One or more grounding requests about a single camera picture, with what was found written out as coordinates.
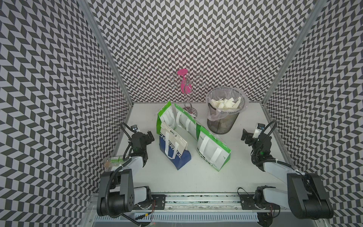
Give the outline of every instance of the ventilation grille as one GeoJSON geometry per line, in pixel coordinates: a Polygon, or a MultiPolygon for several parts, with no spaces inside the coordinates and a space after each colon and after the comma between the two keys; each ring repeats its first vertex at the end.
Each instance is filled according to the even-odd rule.
{"type": "MultiPolygon", "coordinates": [[[[144,213],[135,213],[135,217],[144,213]]],[[[149,222],[151,215],[137,220],[149,222]]],[[[257,222],[257,213],[253,212],[158,212],[152,215],[155,222],[257,222]]],[[[109,216],[96,216],[95,221],[128,221],[124,217],[110,218],[109,216]]]]}

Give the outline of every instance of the white paper waste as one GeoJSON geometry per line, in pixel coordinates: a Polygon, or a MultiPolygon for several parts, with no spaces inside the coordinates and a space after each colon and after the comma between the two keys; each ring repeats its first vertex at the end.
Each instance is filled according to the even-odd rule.
{"type": "Polygon", "coordinates": [[[216,109],[237,109],[239,104],[241,103],[241,97],[238,97],[238,100],[234,102],[233,98],[230,99],[219,99],[219,100],[211,100],[211,103],[216,109]]]}

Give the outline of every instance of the black mesh trash bin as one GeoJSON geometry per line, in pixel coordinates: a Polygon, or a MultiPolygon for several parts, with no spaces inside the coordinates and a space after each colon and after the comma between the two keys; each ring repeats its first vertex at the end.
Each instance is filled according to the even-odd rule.
{"type": "Polygon", "coordinates": [[[209,130],[216,134],[226,134],[231,130],[240,112],[247,108],[248,99],[246,94],[241,90],[228,87],[219,87],[208,92],[206,103],[208,105],[207,125],[209,130]],[[239,97],[241,97],[241,102],[237,109],[223,111],[216,109],[211,104],[212,99],[219,100],[221,98],[233,98],[235,101],[237,101],[239,97]]]}

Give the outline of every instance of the enclosure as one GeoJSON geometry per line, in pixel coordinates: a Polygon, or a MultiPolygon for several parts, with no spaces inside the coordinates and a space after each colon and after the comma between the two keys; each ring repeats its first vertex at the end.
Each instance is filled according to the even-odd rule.
{"type": "Polygon", "coordinates": [[[206,83],[194,87],[193,104],[216,87],[243,90],[278,121],[285,161],[323,179],[330,224],[362,226],[362,7],[1,1],[0,225],[80,224],[102,160],[124,149],[121,122],[136,106],[183,102],[170,75],[187,68],[206,83]]]}

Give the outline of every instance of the chrome stand base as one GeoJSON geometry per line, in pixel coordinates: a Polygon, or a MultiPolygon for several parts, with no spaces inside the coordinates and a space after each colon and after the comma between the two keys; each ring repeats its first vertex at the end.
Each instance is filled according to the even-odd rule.
{"type": "Polygon", "coordinates": [[[191,106],[184,107],[183,109],[188,111],[188,113],[193,114],[194,116],[198,116],[197,110],[191,106]]]}

